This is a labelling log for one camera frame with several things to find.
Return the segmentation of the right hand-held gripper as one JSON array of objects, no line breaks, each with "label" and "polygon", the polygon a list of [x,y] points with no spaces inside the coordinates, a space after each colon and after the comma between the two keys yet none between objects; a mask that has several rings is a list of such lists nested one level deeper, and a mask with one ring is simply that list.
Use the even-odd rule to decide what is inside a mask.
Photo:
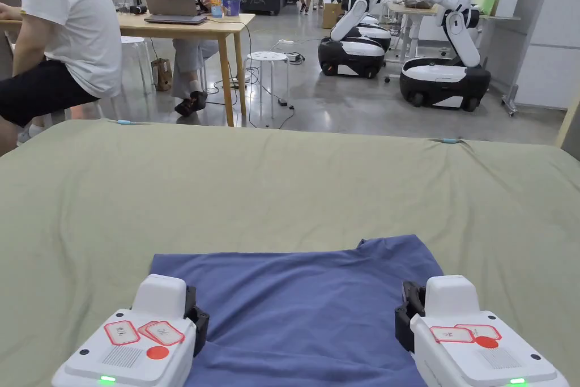
[{"label": "right hand-held gripper", "polygon": [[502,319],[480,308],[462,275],[405,281],[395,336],[427,386],[567,386],[563,374]]}]

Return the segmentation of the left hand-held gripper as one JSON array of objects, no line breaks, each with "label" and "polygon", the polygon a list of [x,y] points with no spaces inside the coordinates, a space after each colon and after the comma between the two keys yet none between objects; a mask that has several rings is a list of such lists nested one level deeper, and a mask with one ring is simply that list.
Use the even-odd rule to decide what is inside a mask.
[{"label": "left hand-held gripper", "polygon": [[151,274],[56,370],[53,386],[184,386],[210,317],[184,280]]}]

